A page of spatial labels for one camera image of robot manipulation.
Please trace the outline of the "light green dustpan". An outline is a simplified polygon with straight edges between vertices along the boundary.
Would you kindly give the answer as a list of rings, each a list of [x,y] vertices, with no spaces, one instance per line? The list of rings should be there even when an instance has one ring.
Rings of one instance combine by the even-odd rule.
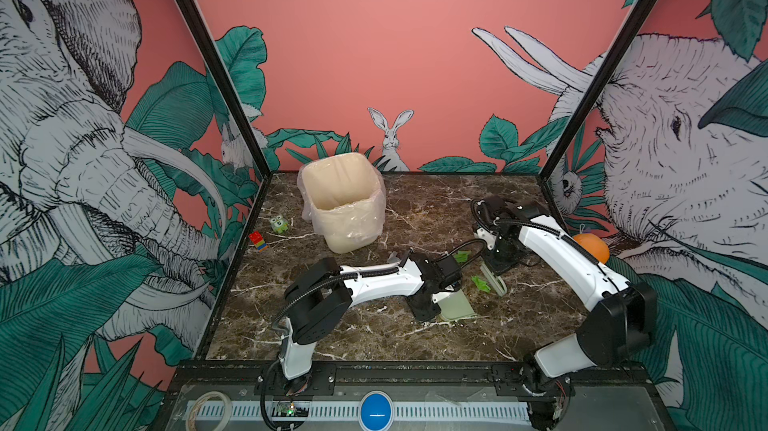
[[[440,310],[440,319],[445,322],[472,319],[477,313],[462,290],[441,292],[434,296],[433,301]]]

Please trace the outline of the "beige trash bin with liner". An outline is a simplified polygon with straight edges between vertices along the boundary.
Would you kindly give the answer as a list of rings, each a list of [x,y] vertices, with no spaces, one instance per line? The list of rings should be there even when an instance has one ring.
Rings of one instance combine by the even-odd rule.
[[[304,202],[302,218],[332,252],[355,251],[383,232],[386,188],[365,155],[350,152],[305,164],[297,185]]]

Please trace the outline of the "light green hand brush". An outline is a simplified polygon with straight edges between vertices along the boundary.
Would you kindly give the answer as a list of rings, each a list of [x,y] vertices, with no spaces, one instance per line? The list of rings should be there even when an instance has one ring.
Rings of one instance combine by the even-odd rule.
[[[480,265],[480,269],[483,272],[483,275],[485,276],[486,280],[488,281],[490,287],[493,289],[493,291],[498,296],[504,296],[508,293],[508,288],[504,280],[497,276],[488,266],[485,262],[483,262]]]

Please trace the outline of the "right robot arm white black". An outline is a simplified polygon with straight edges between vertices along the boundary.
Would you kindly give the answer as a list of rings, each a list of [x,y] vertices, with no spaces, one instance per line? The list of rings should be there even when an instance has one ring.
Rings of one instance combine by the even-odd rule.
[[[533,389],[563,375],[620,364],[648,348],[657,321],[657,292],[633,284],[579,244],[538,204],[500,196],[473,200],[475,236],[486,242],[490,272],[505,272],[530,251],[570,286],[588,314],[571,335],[528,355],[520,376]]]

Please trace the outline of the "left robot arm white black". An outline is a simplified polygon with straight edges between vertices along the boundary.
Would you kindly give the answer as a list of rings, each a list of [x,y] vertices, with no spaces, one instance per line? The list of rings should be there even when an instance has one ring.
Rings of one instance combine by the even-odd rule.
[[[439,301],[460,289],[462,264],[454,256],[429,258],[409,250],[384,264],[340,265],[323,258],[303,271],[284,293],[285,305],[273,318],[281,337],[278,361],[289,381],[310,373],[316,343],[330,334],[348,309],[390,297],[403,297],[414,318],[427,322],[441,313]]]

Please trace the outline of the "green paper scrap upper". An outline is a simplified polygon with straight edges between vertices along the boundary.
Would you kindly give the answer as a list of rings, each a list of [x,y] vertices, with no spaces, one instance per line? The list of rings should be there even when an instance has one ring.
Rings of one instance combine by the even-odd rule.
[[[460,250],[453,254],[453,257],[456,260],[456,262],[460,264],[466,263],[469,260],[470,256],[471,256],[471,252],[466,250]]]

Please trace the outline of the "green paper scrap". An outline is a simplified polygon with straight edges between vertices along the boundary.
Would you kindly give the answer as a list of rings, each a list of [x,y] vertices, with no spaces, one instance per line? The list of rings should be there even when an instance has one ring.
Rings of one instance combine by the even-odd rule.
[[[492,291],[492,288],[490,287],[489,283],[484,279],[480,278],[479,276],[473,276],[472,282],[482,292],[490,293]]]
[[[460,264],[466,263],[469,260],[470,256],[471,256],[471,252],[466,250],[460,250],[453,254],[453,257],[456,260],[456,262]]]

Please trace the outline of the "green paper scrap centre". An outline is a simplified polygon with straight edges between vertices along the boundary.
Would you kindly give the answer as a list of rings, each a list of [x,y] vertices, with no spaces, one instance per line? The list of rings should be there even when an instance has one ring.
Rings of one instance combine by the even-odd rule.
[[[473,276],[472,282],[482,292],[490,293],[492,291],[492,288],[490,287],[489,283],[484,279],[480,278],[479,276]]]

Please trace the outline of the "small green frog toy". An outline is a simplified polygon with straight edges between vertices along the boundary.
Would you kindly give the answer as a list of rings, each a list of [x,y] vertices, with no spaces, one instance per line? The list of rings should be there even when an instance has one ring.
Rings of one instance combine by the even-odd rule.
[[[282,235],[289,229],[290,225],[282,215],[277,215],[269,219],[271,229],[274,233]]]

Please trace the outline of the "red blue toy block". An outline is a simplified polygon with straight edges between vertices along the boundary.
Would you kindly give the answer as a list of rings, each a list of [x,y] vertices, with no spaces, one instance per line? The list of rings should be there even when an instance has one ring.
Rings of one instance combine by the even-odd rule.
[[[260,232],[254,231],[248,237],[257,250],[263,250],[268,247],[268,243]]]

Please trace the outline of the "coiled clear tube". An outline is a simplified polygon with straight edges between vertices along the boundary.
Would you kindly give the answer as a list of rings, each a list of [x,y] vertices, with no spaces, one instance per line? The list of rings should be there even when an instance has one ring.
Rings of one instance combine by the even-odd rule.
[[[217,418],[214,431],[224,430],[234,414],[234,403],[220,391],[209,391],[197,398],[187,413],[184,426],[186,431],[197,431],[199,418]]]

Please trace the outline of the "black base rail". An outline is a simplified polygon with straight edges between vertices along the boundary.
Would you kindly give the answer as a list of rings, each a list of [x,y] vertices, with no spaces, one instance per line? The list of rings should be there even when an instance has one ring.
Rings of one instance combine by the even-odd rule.
[[[179,394],[191,386],[219,385],[243,388],[248,396],[330,397],[344,386],[426,387],[437,391],[450,388],[490,387],[497,396],[524,400],[573,396],[582,387],[651,385],[646,370],[637,363],[619,367],[588,368],[542,384],[524,384],[522,365],[509,361],[316,361],[308,376],[292,380],[278,369],[269,371],[268,361],[192,360],[179,365],[170,393]]]

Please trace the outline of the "right black frame post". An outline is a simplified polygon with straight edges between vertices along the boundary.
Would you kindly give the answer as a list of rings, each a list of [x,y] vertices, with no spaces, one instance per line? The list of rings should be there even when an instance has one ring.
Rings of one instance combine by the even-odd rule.
[[[578,103],[573,115],[569,119],[563,134],[556,143],[552,155],[538,174],[540,182],[548,180],[555,171],[556,166],[567,151],[579,129],[584,124],[596,101],[604,91],[614,71],[621,63],[631,43],[640,28],[644,25],[653,7],[658,0],[636,0],[622,27],[619,29],[610,49],[605,54],[604,60],[592,78],[584,95]]]

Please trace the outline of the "black frame post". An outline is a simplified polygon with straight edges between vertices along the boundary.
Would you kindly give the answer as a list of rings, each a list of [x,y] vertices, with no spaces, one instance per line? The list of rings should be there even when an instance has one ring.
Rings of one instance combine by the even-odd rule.
[[[552,155],[538,174],[540,182],[548,180],[555,171],[556,166],[567,151],[579,129],[584,124],[596,101],[604,91],[614,71],[621,63],[631,43],[640,28],[644,25],[653,7],[658,0],[636,0],[622,27],[619,29],[610,49],[605,54],[604,60],[592,78],[584,95],[578,103],[573,115],[569,119],[563,134],[556,143]]]
[[[205,65],[211,72],[214,82],[222,95],[222,99],[232,115],[242,138],[248,148],[248,152],[254,161],[256,169],[262,178],[270,178],[272,171],[254,137],[253,128],[244,113],[242,102],[239,99],[233,81],[222,60],[215,40],[213,39],[207,23],[199,10],[196,0],[174,0],[185,23],[192,34],[198,50],[202,54]]]

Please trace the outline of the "left black frame post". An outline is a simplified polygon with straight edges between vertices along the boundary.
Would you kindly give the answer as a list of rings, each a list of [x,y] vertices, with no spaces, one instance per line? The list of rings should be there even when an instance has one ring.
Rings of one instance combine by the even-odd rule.
[[[270,178],[272,171],[254,137],[253,128],[244,113],[242,102],[239,99],[233,81],[222,60],[215,40],[213,39],[207,23],[199,10],[196,0],[174,0],[185,23],[192,34],[198,50],[202,54],[205,65],[211,72],[214,82],[222,95],[222,99],[232,115],[242,138],[248,148],[248,152],[254,161],[256,169],[262,178]]]

